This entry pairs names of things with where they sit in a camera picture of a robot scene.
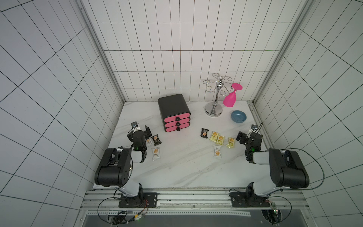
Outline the black cookie packet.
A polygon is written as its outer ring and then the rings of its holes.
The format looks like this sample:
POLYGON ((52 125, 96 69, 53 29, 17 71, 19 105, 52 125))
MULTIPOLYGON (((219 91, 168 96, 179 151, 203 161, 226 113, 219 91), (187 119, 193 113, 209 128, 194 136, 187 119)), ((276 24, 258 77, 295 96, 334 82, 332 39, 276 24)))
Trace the black cookie packet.
POLYGON ((155 146, 160 145, 162 143, 158 134, 152 136, 152 140, 153 140, 155 146))
POLYGON ((200 137, 207 139, 208 138, 208 132, 209 132, 208 129, 202 128, 200 137))

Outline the pink bottom drawer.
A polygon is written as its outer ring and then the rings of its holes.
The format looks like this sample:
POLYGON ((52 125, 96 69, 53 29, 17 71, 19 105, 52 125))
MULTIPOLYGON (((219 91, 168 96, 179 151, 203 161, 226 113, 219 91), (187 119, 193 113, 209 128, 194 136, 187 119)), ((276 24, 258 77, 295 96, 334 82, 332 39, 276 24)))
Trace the pink bottom drawer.
POLYGON ((190 123, 181 124, 180 126, 172 126, 165 128, 166 132, 172 132, 172 131, 180 131, 181 129, 187 128, 190 126, 190 123))

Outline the pink drawer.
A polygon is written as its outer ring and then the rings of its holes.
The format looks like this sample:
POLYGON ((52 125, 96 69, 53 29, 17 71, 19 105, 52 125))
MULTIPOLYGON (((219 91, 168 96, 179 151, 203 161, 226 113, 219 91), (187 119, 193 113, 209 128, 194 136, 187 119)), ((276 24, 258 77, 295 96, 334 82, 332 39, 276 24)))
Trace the pink drawer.
POLYGON ((172 131, 180 131, 181 129, 187 128, 190 126, 190 123, 181 124, 180 126, 172 126, 165 128, 166 132, 172 132, 172 131))
POLYGON ((181 119, 185 119, 190 117, 190 113, 182 113, 182 114, 178 114, 178 115, 173 115, 170 117, 166 117, 163 121, 164 123, 169 123, 169 122, 174 122, 174 121, 180 121, 181 119))
POLYGON ((170 127, 174 127, 174 126, 181 126, 182 124, 186 124, 190 122, 190 118, 184 118, 184 119, 180 119, 179 121, 173 121, 173 122, 168 122, 164 124, 165 128, 170 128, 170 127))

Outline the black drawer cabinet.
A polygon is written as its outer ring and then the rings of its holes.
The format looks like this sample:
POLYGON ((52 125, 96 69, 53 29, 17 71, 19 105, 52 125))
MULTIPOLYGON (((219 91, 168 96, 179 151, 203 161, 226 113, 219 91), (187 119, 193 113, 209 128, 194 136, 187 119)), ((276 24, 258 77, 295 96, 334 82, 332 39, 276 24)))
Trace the black drawer cabinet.
POLYGON ((168 117, 177 117, 182 115, 182 118, 189 117, 191 112, 182 94, 166 96, 158 99, 158 106, 163 121, 167 122, 168 117))

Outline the pink top drawer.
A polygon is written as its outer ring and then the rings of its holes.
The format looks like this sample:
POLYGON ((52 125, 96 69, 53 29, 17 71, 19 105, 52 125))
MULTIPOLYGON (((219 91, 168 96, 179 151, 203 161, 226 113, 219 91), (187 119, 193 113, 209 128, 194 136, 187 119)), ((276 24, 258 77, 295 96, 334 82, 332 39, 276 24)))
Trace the pink top drawer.
POLYGON ((190 117, 190 113, 182 113, 182 114, 178 114, 178 115, 173 115, 170 117, 166 117, 163 121, 164 123, 169 123, 169 122, 174 122, 174 121, 180 121, 181 119, 185 119, 190 117))

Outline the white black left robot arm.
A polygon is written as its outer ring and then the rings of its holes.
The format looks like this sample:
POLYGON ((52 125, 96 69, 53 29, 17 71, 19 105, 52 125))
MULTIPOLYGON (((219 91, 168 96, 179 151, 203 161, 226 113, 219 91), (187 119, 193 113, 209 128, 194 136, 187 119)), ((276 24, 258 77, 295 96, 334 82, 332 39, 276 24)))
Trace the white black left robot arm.
POLYGON ((120 196, 113 198, 119 201, 120 208, 155 208, 157 193, 144 192, 143 186, 131 180, 134 164, 143 163, 147 157, 147 139, 152 136, 148 126, 142 131, 136 122, 128 132, 132 142, 129 148, 107 148, 95 172, 96 185, 109 188, 116 187, 120 196))

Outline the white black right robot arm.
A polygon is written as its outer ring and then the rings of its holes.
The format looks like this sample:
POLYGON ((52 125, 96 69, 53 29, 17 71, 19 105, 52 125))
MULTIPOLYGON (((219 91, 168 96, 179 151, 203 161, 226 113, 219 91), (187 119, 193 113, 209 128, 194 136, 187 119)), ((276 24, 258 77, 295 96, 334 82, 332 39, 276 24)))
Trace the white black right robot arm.
POLYGON ((236 140, 246 146, 246 160, 251 164, 269 166, 269 174, 251 182, 245 192, 229 191, 234 208, 270 206, 268 196, 282 190, 298 190, 310 184, 308 173, 296 151, 270 148, 261 150, 262 135, 257 132, 239 132, 236 140))

